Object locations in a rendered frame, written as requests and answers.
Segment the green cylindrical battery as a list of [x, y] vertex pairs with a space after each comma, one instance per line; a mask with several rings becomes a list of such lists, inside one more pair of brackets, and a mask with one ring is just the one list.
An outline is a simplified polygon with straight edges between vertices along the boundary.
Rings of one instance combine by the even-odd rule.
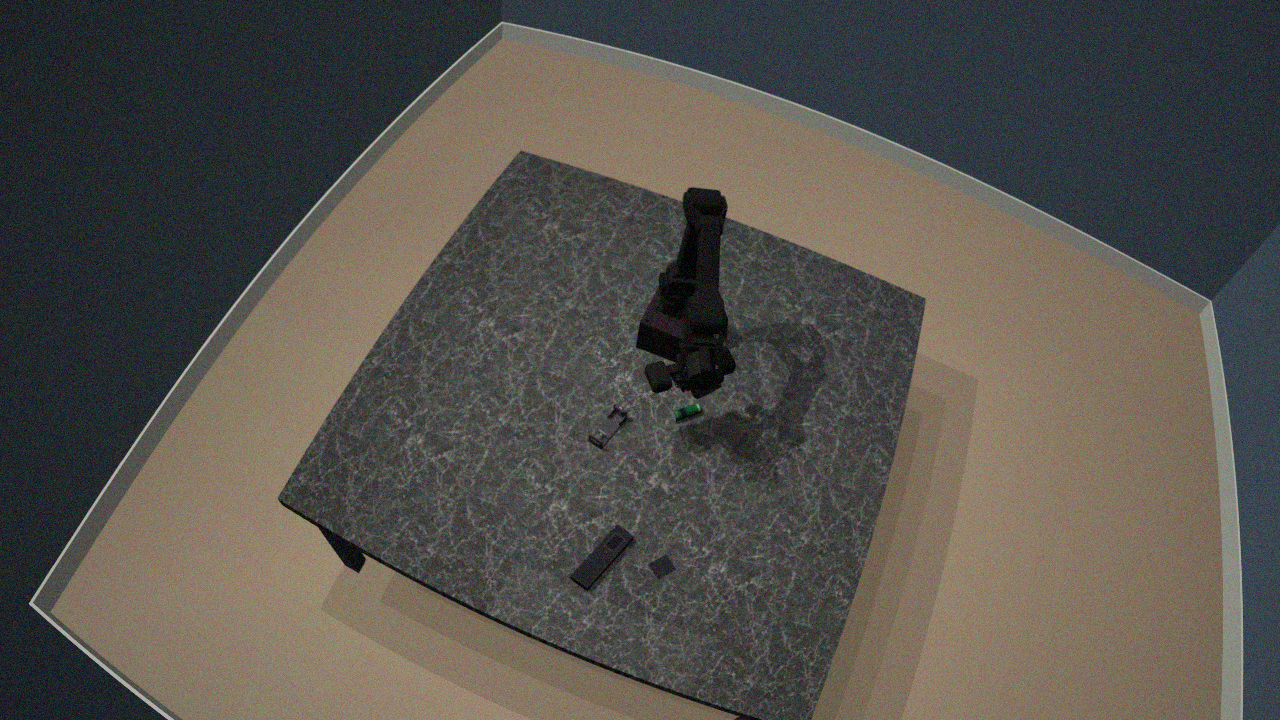
[[680, 421], [680, 420], [684, 420], [684, 419], [690, 418], [690, 416], [696, 416], [698, 414], [701, 414], [701, 413], [703, 413], [701, 405], [700, 404], [694, 404], [694, 405], [691, 405], [689, 407], [678, 409], [678, 410], [676, 410], [676, 411], [673, 411], [671, 414], [672, 414], [672, 418], [673, 418], [675, 421]]

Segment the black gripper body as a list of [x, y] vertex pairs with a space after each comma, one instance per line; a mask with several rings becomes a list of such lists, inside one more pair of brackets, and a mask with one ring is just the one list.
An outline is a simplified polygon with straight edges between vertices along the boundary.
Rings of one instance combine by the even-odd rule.
[[[660, 393], [672, 388], [673, 384], [671, 377], [673, 377], [677, 386], [686, 382], [680, 377], [681, 372], [684, 372], [684, 368], [686, 366], [686, 354], [684, 354], [682, 345], [684, 342], [678, 343], [681, 354], [676, 354], [676, 359], [678, 361], [677, 364], [669, 366], [666, 366], [666, 363], [663, 361], [646, 364], [644, 373], [654, 393]], [[721, 369], [724, 375], [733, 373], [736, 364], [730, 354], [730, 348], [723, 345], [722, 350], [714, 351], [716, 365], [718, 369]]]

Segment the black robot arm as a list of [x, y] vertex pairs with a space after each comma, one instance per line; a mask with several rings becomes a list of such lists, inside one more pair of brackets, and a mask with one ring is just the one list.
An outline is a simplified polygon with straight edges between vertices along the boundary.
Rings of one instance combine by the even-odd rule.
[[[719, 293], [721, 234], [727, 209], [721, 190], [689, 188], [684, 192], [687, 224], [678, 256], [659, 275], [662, 295], [657, 311], [681, 319], [689, 305], [682, 345], [686, 366], [680, 377], [687, 382], [694, 398], [710, 395], [724, 380], [723, 372], [716, 369], [714, 350], [723, 348], [728, 325]], [[713, 338], [718, 333], [718, 340]]]

